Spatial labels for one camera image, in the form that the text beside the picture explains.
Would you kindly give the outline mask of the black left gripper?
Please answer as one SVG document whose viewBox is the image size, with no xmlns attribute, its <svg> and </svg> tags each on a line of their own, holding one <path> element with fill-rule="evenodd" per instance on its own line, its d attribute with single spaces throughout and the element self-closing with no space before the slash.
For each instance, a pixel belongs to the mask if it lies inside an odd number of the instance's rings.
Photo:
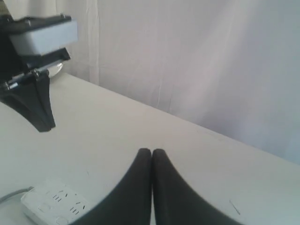
<svg viewBox="0 0 300 225">
<path fill-rule="evenodd" d="M 70 60 L 70 56 L 65 47 L 44 55 L 18 55 L 3 29 L 19 20 L 14 20 L 10 14 L 0 16 L 0 101 L 22 115 L 39 132 L 48 132 L 56 126 L 51 109 L 49 77 L 32 77 L 9 88 L 23 76 L 29 76 L 31 71 L 42 72 Z"/>
</svg>

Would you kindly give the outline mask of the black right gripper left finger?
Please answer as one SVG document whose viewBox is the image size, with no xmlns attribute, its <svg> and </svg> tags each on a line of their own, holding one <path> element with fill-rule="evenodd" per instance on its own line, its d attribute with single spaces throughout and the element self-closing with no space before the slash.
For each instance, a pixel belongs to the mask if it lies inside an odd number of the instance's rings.
<svg viewBox="0 0 300 225">
<path fill-rule="evenodd" d="M 151 203 L 151 151 L 142 148 L 109 195 L 72 224 L 149 225 Z"/>
</svg>

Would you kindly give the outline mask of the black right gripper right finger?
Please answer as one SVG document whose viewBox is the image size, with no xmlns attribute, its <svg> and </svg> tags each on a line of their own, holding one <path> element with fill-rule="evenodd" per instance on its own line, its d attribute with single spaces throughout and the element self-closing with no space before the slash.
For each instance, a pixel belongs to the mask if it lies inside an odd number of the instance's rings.
<svg viewBox="0 0 300 225">
<path fill-rule="evenodd" d="M 181 177 L 166 151 L 155 149 L 151 160 L 157 225 L 239 225 L 200 197 Z"/>
</svg>

